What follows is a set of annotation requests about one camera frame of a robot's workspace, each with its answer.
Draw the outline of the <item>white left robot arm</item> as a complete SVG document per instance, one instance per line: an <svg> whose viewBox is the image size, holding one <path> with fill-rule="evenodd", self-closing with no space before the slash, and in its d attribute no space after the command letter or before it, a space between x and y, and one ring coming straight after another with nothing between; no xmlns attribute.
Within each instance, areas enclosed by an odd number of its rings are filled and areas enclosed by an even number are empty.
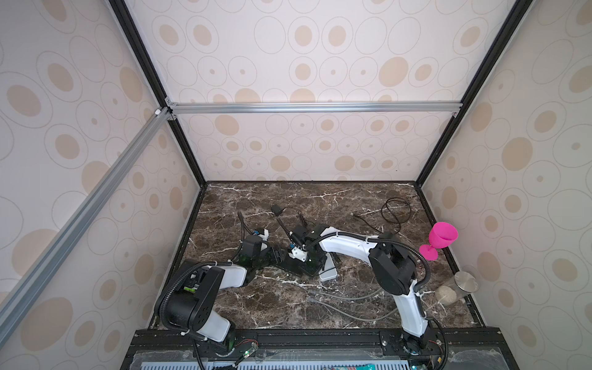
<svg viewBox="0 0 592 370"><path fill-rule="evenodd" d="M237 213L241 238L235 255L229 261L184 261L160 293L154 314L161 324L197 341L211 341L219 348L232 351L236 325L214 311L219 291L243 288L258 271L277 268L286 252L268 242L268 230L251 230L242 212Z"/></svg>

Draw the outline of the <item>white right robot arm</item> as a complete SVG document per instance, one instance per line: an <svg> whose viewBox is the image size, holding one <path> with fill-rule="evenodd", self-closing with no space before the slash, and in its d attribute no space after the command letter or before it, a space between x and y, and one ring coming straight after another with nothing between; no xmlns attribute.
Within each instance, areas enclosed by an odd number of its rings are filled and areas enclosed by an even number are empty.
<svg viewBox="0 0 592 370"><path fill-rule="evenodd" d="M380 288L393 296L401 325L401 346L410 356L425 356L429 344L443 339L436 319L426 316L419 291L431 277L428 261L414 248L389 234L365 236L324 224L314 229L299 225L290 230L278 218L290 240L289 251L281 266L293 274L332 280L337 278L330 254L343 254L369 265Z"/></svg>

